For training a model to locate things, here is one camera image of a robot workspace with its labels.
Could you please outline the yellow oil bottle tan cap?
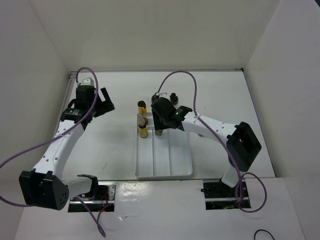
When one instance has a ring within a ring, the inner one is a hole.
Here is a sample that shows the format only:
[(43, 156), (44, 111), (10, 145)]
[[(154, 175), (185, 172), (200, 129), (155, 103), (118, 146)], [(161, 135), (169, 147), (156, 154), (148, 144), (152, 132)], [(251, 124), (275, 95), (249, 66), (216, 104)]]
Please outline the yellow oil bottle tan cap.
[(143, 117), (138, 120), (138, 130), (141, 138), (146, 138), (148, 136), (146, 120)]

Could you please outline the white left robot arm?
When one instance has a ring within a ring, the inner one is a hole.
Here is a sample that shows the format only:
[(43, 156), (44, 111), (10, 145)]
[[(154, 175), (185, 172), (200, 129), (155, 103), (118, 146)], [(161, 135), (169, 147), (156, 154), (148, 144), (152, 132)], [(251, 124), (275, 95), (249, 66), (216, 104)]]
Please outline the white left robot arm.
[(89, 174), (78, 174), (74, 180), (62, 179), (69, 156), (83, 135), (88, 124), (115, 109), (106, 88), (101, 88), (101, 100), (92, 85), (81, 84), (76, 88), (76, 97), (62, 112), (53, 141), (39, 162), (30, 171), (23, 171), (19, 184), (25, 203), (34, 207), (61, 210), (68, 200), (85, 197), (94, 200), (102, 188), (98, 178)]

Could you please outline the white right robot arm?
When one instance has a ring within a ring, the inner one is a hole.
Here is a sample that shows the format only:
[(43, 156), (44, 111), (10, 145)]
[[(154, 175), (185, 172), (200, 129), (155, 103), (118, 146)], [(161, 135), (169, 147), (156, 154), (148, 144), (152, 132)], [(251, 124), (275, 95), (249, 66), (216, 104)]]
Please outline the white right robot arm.
[(251, 126), (246, 122), (225, 123), (213, 118), (196, 114), (186, 106), (176, 108), (173, 103), (159, 97), (151, 104), (154, 127), (156, 130), (178, 129), (196, 133), (220, 143), (228, 155), (229, 167), (221, 177), (220, 193), (231, 196), (237, 190), (239, 177), (246, 173), (262, 149)]

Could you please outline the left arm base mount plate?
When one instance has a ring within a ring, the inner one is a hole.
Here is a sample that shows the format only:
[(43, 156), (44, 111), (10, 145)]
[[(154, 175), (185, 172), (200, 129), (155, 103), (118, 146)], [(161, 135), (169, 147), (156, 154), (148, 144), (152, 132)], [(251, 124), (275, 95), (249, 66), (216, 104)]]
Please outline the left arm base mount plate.
[[(116, 182), (115, 181), (99, 181), (98, 189), (94, 196), (88, 194), (78, 195), (81, 201), (93, 212), (114, 212), (115, 211), (115, 198), (116, 198)], [(68, 204), (69, 213), (84, 213), (87, 209), (83, 204), (72, 198)]]

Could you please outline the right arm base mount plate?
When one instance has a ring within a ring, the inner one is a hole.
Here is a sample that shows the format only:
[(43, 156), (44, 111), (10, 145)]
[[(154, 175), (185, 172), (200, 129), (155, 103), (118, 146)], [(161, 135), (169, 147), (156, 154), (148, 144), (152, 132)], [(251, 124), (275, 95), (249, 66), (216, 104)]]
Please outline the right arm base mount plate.
[(203, 181), (200, 190), (204, 195), (206, 210), (231, 210), (239, 208), (239, 201), (236, 199), (236, 188), (229, 187), (220, 180)]

